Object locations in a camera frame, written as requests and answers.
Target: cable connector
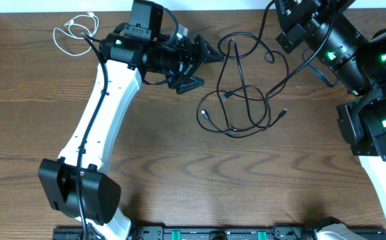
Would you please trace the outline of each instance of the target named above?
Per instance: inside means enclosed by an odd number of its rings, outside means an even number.
[[[209,115],[207,114],[207,111],[206,111],[206,110],[201,110],[201,114],[203,114],[203,117],[204,117],[206,120],[210,120]]]
[[[68,23],[66,23],[65,25],[68,25],[68,26],[72,26],[74,24],[74,19],[70,20]]]
[[[222,95],[221,99],[222,101],[226,100],[227,98],[233,96],[234,92],[233,91],[228,91],[224,95]]]
[[[286,115],[286,113],[287,113],[287,108],[283,109],[283,110],[280,112],[279,118],[284,117],[284,116]]]

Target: robotic arm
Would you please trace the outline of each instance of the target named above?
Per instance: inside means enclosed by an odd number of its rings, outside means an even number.
[[[282,48],[290,53],[302,41],[312,49],[318,48],[327,33],[329,4],[325,0],[274,2],[283,30],[277,38]],[[353,154],[360,155],[386,216],[386,29],[367,41],[343,14],[352,2],[354,0],[337,1],[337,24],[318,58],[352,94],[363,96],[361,100],[337,107],[338,124]],[[175,22],[171,35],[160,33],[163,11]],[[73,136],[57,161],[44,159],[39,168],[39,178],[53,209],[80,219],[76,166],[77,157],[82,155],[81,203],[87,223],[107,239],[131,237],[135,240],[130,220],[118,209],[121,188],[107,176],[111,153],[133,96],[142,82],[152,84],[145,80],[146,72],[165,75],[166,79],[156,84],[168,84],[182,94],[204,84],[204,80],[193,76],[200,64],[223,60],[201,35],[192,43],[187,32],[169,10],[152,2],[135,0],[129,22],[120,24],[100,42],[108,88],[87,142],[79,147],[103,94],[105,79],[99,66],[91,98]],[[314,236],[318,238],[318,232],[314,232]]]

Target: wood grain surface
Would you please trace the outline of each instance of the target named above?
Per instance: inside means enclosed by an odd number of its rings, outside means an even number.
[[[175,14],[190,36],[201,33],[216,46],[234,31],[257,34],[263,12]],[[50,208],[37,177],[42,158],[56,159],[74,132],[96,77],[92,52],[70,57],[53,43],[53,28],[75,15],[0,14],[0,239],[50,239],[54,227],[78,225]],[[367,37],[386,27],[386,10],[347,15]],[[129,19],[126,12],[98,16],[98,38]],[[163,32],[171,28],[165,17]],[[271,11],[263,40],[279,51],[280,32]],[[76,53],[87,48],[82,41],[58,40]],[[240,52],[253,45],[244,37],[236,40]],[[287,56],[292,69],[301,64],[304,47]],[[260,47],[242,64],[247,84],[268,91],[285,69],[279,57],[276,64],[266,63],[264,53]],[[195,108],[215,89],[221,67],[213,63],[198,70],[206,80],[200,89],[176,95],[166,86],[144,85],[132,101],[110,174],[122,187],[120,207],[126,216],[168,226],[267,226],[332,215],[348,225],[386,228],[376,192],[338,130],[335,107],[352,100],[343,86],[328,89],[305,69],[271,101],[276,113],[289,109],[285,118],[264,133],[229,139],[205,132],[195,120]],[[221,88],[238,86],[237,66],[230,61]],[[247,122],[244,102],[228,99],[226,104],[230,121]],[[204,106],[220,123],[216,97]],[[253,109],[259,117],[262,106]]]

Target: white charging cable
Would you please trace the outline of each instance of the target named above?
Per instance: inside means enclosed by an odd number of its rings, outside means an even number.
[[[80,25],[80,24],[78,24],[78,23],[75,23],[76,18],[79,18],[79,17],[90,17],[90,18],[93,19],[93,22],[95,23],[95,28],[94,28],[93,32],[90,32],[90,30],[88,30],[87,27],[85,27],[85,26],[83,26],[83,25]],[[60,47],[60,46],[58,45],[57,40],[56,40],[56,38],[55,38],[55,32],[56,32],[56,30],[59,30],[60,32],[64,33],[65,35],[67,35],[67,36],[70,37],[70,38],[74,38],[74,39],[82,39],[82,40],[83,40],[82,37],[77,37],[76,35],[73,34],[73,32],[71,32],[71,27],[72,27],[72,26],[78,26],[78,27],[81,27],[81,28],[85,29],[86,32],[87,32],[87,34],[88,34],[88,36],[93,37],[93,36],[96,34],[96,32],[98,31],[98,27],[99,27],[99,18],[98,18],[94,13],[92,13],[92,12],[87,12],[87,15],[78,15],[78,16],[72,18],[72,20],[70,20],[70,21],[66,22],[66,24],[64,24],[64,27],[66,27],[66,26],[68,26],[68,28],[67,28],[67,29],[68,29],[68,33],[67,33],[66,31],[60,29],[60,28],[57,28],[57,27],[53,29],[53,41],[55,42],[56,46],[57,46],[62,52],[66,53],[66,54],[68,54],[68,55],[70,55],[70,56],[73,56],[73,57],[81,56],[81,55],[87,53],[88,51],[90,51],[90,50],[91,50],[91,47],[89,47],[89,49],[86,50],[85,52],[79,53],[79,54],[72,54],[72,53],[67,52],[66,50],[64,50],[62,47]]]

